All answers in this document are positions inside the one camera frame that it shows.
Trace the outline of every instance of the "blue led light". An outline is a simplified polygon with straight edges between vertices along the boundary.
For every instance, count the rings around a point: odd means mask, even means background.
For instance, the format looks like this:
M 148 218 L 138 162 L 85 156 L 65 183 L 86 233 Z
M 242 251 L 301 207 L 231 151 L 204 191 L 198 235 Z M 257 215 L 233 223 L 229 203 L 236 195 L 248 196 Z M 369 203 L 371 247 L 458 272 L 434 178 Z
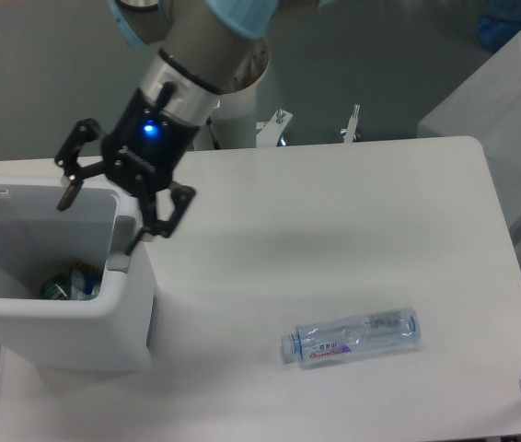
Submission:
M 154 126 L 149 122 L 144 126 L 144 133 L 146 136 L 156 136 L 158 134 L 158 126 Z

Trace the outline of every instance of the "bottle label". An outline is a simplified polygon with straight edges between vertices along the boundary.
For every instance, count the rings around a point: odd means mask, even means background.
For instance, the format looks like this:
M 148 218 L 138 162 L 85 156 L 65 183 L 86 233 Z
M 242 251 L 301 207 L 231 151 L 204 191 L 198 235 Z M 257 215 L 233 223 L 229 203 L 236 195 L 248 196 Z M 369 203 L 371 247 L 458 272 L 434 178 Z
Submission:
M 343 343 L 318 343 L 309 351 L 309 358 L 321 359 L 340 355 L 341 353 L 350 353 L 351 351 L 349 346 Z
M 389 313 L 379 313 L 371 315 L 369 323 L 372 329 L 378 329 L 380 327 L 389 327 L 394 323 L 401 321 L 401 312 L 392 311 Z

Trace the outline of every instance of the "white trash can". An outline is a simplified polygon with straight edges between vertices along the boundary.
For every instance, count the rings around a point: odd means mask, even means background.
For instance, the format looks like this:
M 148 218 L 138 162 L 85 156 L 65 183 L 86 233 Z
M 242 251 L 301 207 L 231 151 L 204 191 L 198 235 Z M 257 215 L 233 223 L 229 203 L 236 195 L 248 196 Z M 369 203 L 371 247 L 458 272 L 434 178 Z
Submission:
M 63 192 L 57 179 L 0 177 L 0 344 L 37 366 L 145 369 L 156 278 L 143 243 L 122 253 L 140 224 L 137 203 L 91 180 L 59 212 Z M 42 299 L 41 284 L 76 259 L 104 269 L 98 296 Z

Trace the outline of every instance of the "bottle cap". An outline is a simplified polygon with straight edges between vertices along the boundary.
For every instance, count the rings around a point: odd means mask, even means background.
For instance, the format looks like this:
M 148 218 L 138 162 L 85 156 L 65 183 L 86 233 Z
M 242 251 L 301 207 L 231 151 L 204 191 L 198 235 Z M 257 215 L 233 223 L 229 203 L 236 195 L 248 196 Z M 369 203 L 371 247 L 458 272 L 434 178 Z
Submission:
M 293 334 L 286 334 L 281 338 L 281 353 L 286 364 L 292 364 L 301 359 L 301 354 L 295 350 Z

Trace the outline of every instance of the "white tabletop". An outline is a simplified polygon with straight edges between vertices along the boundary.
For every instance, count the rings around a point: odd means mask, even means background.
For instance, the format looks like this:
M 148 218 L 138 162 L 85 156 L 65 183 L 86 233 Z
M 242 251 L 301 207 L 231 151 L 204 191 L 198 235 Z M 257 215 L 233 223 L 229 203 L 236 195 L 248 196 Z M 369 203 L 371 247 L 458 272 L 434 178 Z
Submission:
M 11 173 L 58 170 L 0 163 Z M 176 236 L 148 247 L 162 290 L 154 366 L 66 373 L 6 351 L 0 440 L 521 433 L 521 274 L 473 139 L 193 153 L 176 179 L 199 193 Z M 296 324 L 405 306 L 422 328 L 414 353 L 281 361 Z

